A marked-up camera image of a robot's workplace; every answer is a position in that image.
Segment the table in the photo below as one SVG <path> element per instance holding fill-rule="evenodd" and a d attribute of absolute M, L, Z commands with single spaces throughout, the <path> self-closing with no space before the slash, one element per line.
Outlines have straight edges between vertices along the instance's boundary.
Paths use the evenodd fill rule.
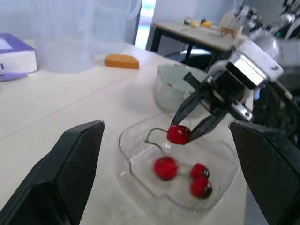
<path fill-rule="evenodd" d="M 104 57 L 97 56 L 96 66 L 85 73 L 40 70 L 20 80 L 0 83 L 0 209 L 65 130 L 104 120 L 97 174 L 81 224 L 154 224 L 119 186 L 114 159 L 121 131 L 161 112 L 152 90 L 157 67 L 174 61 L 129 44 L 123 53 L 136 57 L 140 70 L 108 68 Z M 225 118 L 220 130 L 233 143 L 227 128 L 229 120 Z M 201 224 L 243 224 L 246 192 L 240 171 L 224 201 Z"/>
<path fill-rule="evenodd" d="M 220 30 L 216 27 L 193 28 L 182 22 L 158 22 L 154 26 L 151 51 L 157 53 L 161 37 L 166 36 L 189 45 L 186 59 L 189 58 L 194 46 L 219 54 L 229 50 L 234 41 L 231 36 L 221 37 Z"/>

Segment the cherry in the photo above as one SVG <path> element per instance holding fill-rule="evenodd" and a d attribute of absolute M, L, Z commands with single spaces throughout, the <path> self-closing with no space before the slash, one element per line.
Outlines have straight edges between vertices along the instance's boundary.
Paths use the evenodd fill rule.
<path fill-rule="evenodd" d="M 197 163 L 191 170 L 191 177 L 195 180 L 197 177 L 202 176 L 208 179 L 210 177 L 210 172 L 205 165 Z"/>
<path fill-rule="evenodd" d="M 160 179 L 170 181 L 176 177 L 178 165 L 172 157 L 165 156 L 156 160 L 153 169 Z"/>
<path fill-rule="evenodd" d="M 171 125 L 167 133 L 168 141 L 174 144 L 187 144 L 191 139 L 191 131 L 181 125 Z"/>
<path fill-rule="evenodd" d="M 205 177 L 197 177 L 192 183 L 191 192 L 197 198 L 208 198 L 212 192 L 211 183 Z"/>

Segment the plastic pitcher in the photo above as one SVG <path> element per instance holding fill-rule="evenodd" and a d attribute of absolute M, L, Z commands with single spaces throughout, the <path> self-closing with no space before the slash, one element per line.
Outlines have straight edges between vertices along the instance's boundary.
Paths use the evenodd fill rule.
<path fill-rule="evenodd" d="M 127 21 L 140 11 L 142 0 L 130 12 L 132 0 L 97 0 L 96 53 L 108 55 L 121 53 L 124 48 Z"/>
<path fill-rule="evenodd" d="M 40 68 L 78 73 L 94 66 L 94 0 L 32 0 Z"/>

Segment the orange sponge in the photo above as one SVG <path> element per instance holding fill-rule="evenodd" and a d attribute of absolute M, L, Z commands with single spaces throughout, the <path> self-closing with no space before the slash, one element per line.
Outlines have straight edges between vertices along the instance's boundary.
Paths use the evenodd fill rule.
<path fill-rule="evenodd" d="M 139 69 L 139 61 L 130 55 L 111 54 L 105 57 L 105 65 L 107 67 Z"/>

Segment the clear plastic tray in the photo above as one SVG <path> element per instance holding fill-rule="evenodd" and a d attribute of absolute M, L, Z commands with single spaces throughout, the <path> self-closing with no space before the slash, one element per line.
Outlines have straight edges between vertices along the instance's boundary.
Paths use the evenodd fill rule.
<path fill-rule="evenodd" d="M 122 188 L 160 224 L 199 224 L 204 212 L 216 208 L 239 170 L 235 150 L 224 140 L 209 142 L 200 138 L 187 145 L 171 144 L 163 131 L 154 131 L 150 141 L 161 145 L 165 152 L 174 157 L 180 165 L 180 173 L 188 174 L 185 165 L 202 163 L 210 170 L 213 187 L 208 199 L 200 200 L 190 193 L 190 181 L 177 176 L 173 181 L 162 181 L 153 172 L 161 151 L 144 142 L 152 128 L 167 130 L 173 116 L 160 114 L 126 129 L 119 138 L 117 157 L 117 178 Z M 190 127 L 188 120 L 183 122 Z"/>

